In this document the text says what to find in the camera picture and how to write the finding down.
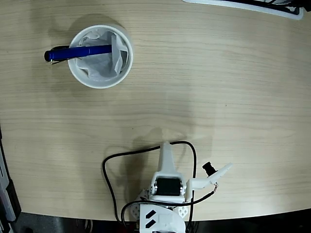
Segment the paper cup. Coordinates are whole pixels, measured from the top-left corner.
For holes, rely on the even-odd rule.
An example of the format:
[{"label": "paper cup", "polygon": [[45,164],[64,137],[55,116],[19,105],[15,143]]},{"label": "paper cup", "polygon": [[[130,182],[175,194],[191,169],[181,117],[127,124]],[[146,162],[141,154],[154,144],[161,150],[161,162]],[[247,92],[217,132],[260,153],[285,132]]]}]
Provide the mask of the paper cup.
[{"label": "paper cup", "polygon": [[118,76],[112,79],[109,79],[109,80],[103,79],[102,81],[97,81],[97,80],[90,79],[84,70],[78,68],[76,65],[75,59],[68,60],[68,65],[69,65],[70,71],[80,83],[84,84],[85,86],[89,86],[89,87],[96,88],[96,89],[105,89],[105,88],[109,88],[109,87],[117,85],[127,76],[133,64],[133,57],[134,57],[133,56],[133,44],[132,44],[132,40],[129,34],[123,27],[119,25],[115,25],[115,24],[105,24],[105,25],[94,25],[94,26],[83,29],[73,38],[69,47],[77,47],[79,44],[79,41],[88,32],[92,31],[95,28],[105,28],[108,31],[112,31],[118,34],[125,41],[128,47],[128,59],[127,59],[125,68],[121,71],[121,73]]}]

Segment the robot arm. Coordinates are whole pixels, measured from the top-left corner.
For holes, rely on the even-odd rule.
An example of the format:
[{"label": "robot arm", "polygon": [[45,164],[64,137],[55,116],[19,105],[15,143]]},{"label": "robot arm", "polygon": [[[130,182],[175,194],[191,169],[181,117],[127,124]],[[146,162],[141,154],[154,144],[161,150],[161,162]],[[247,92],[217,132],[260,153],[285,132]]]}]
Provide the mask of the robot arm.
[{"label": "robot arm", "polygon": [[[217,180],[231,167],[232,164],[227,164],[216,171],[210,163],[207,163],[203,166],[208,174],[207,178],[190,178],[185,183],[183,175],[175,170],[170,143],[164,142],[160,148],[158,171],[152,178],[149,195],[146,195],[148,191],[144,191],[144,198],[170,203],[190,202],[192,191],[205,188],[209,184],[217,185]],[[139,207],[132,207],[132,213],[136,213],[138,218],[137,212],[141,233],[185,233],[183,218],[188,213],[187,206],[168,208],[164,204],[163,206],[140,204]]]}]

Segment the wood grain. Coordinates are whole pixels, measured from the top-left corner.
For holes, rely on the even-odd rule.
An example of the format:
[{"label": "wood grain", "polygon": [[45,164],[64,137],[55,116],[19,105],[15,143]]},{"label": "wood grain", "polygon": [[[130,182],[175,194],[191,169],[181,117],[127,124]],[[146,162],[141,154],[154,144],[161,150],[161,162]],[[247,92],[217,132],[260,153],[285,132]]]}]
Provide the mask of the wood grain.
[{"label": "wood grain", "polygon": [[[66,63],[44,62],[44,51],[109,22],[135,43],[119,85],[94,90]],[[207,161],[234,163],[195,220],[311,208],[310,25],[310,14],[294,21],[181,0],[3,0],[0,123],[22,210],[113,220],[103,158],[180,139],[197,149],[198,176]],[[174,154],[188,178],[189,148]],[[119,210],[157,160],[109,162]]]}]

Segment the tissue paper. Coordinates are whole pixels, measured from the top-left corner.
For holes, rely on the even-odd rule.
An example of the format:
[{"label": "tissue paper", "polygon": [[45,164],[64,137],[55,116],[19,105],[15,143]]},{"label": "tissue paper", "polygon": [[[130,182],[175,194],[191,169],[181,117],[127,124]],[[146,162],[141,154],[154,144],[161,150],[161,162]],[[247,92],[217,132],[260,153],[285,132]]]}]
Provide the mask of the tissue paper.
[{"label": "tissue paper", "polygon": [[90,79],[103,81],[117,77],[128,59],[128,48],[124,40],[107,29],[94,29],[79,42],[79,46],[112,45],[112,53],[76,58],[78,68],[83,69]]}]

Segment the black wire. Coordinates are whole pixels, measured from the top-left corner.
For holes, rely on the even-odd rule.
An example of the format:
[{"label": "black wire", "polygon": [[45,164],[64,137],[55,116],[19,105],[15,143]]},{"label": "black wire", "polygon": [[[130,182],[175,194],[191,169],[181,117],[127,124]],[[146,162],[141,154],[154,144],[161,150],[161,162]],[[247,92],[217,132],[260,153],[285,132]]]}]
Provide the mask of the black wire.
[{"label": "black wire", "polygon": [[189,231],[188,233],[194,233],[195,232],[195,228],[197,227],[199,222],[195,222],[195,223],[191,223],[191,226],[189,227]]},{"label": "black wire", "polygon": [[104,159],[104,161],[103,161],[103,163],[102,163],[103,174],[104,174],[104,177],[105,177],[105,179],[106,179],[106,182],[107,182],[107,185],[108,185],[108,188],[109,188],[111,197],[112,197],[113,207],[114,207],[114,212],[115,212],[115,217],[116,217],[116,220],[117,220],[118,223],[121,223],[121,221],[119,220],[119,217],[118,217],[118,209],[117,209],[116,197],[115,197],[115,194],[114,194],[114,192],[113,192],[111,183],[110,183],[110,181],[109,181],[109,179],[108,179],[107,172],[106,172],[106,167],[105,167],[105,165],[106,165],[107,161],[108,161],[109,159],[113,159],[113,158],[120,157],[120,156],[133,155],[133,154],[140,154],[140,153],[146,153],[146,152],[150,152],[150,151],[157,150],[157,149],[160,149],[160,146],[152,147],[152,148],[148,148],[148,149],[137,150],[137,151],[130,151],[130,152],[124,152],[124,153],[113,154],[113,155],[110,155],[110,156],[108,156],[107,158]]},{"label": "black wire", "polygon": [[[192,149],[192,152],[193,152],[193,175],[192,177],[195,178],[196,177],[196,151],[195,151],[195,148],[194,146],[190,143],[190,142],[187,142],[187,141],[177,141],[177,142],[171,142],[171,145],[176,145],[176,144],[187,144],[188,146],[190,146],[190,148]],[[153,151],[153,150],[157,150],[157,149],[160,149],[160,146],[157,146],[157,147],[152,147],[152,148],[149,148],[149,149],[142,149],[142,150],[136,150],[136,151],[130,151],[130,152],[124,152],[124,153],[118,153],[118,154],[114,154],[114,155],[110,155],[108,157],[106,157],[102,163],[102,167],[103,167],[103,174],[104,174],[104,177],[106,179],[106,182],[108,184],[108,188],[109,188],[109,191],[111,193],[111,197],[112,197],[112,201],[113,201],[113,206],[114,206],[114,212],[115,212],[115,218],[117,220],[118,223],[123,223],[124,226],[126,227],[125,225],[125,221],[124,221],[124,213],[123,213],[123,217],[121,216],[121,221],[119,220],[119,217],[118,217],[118,210],[117,210],[117,202],[116,202],[116,197],[114,195],[114,192],[113,192],[113,189],[112,189],[112,186],[111,186],[111,183],[109,181],[109,178],[107,176],[107,172],[106,172],[106,168],[105,168],[105,164],[106,162],[109,160],[109,159],[112,159],[112,158],[116,158],[116,157],[120,157],[120,156],[126,156],[126,155],[133,155],[133,154],[139,154],[139,153],[146,153],[146,152],[150,152],[150,151]],[[189,216],[189,221],[188,221],[188,225],[186,227],[186,230],[189,229],[190,225],[191,225],[191,222],[192,222],[192,216],[193,216],[193,205],[195,204],[194,203],[194,191],[192,192],[192,199],[191,199],[191,202],[187,203],[186,205],[182,205],[182,206],[188,206],[190,205],[190,216]],[[165,204],[167,205],[167,203],[165,202],[157,202],[158,204]],[[125,205],[122,210],[124,209],[124,212],[126,210],[126,208],[130,205]]]},{"label": "black wire", "polygon": [[165,205],[165,206],[189,206],[189,205],[195,205],[199,202],[202,202],[204,200],[206,200],[207,198],[209,198],[210,196],[212,196],[215,191],[216,191],[216,188],[214,189],[214,191],[211,191],[210,193],[206,194],[205,196],[203,196],[202,198],[198,199],[198,200],[195,200],[195,201],[191,201],[191,202],[186,202],[186,203],[171,203],[171,202],[162,202],[162,201],[151,201],[151,200],[136,200],[136,201],[132,201],[132,202],[129,202],[127,203],[125,206],[123,206],[122,210],[121,210],[121,221],[122,221],[122,224],[124,226],[125,225],[125,218],[124,218],[124,213],[126,211],[126,209],[128,207],[130,207],[131,205],[135,205],[135,204],[153,204],[153,205]]},{"label": "black wire", "polygon": [[196,229],[195,229],[194,233],[197,233],[197,232],[198,232],[198,229],[199,229],[199,224],[200,224],[200,222],[198,221],[198,222],[197,222]]}]

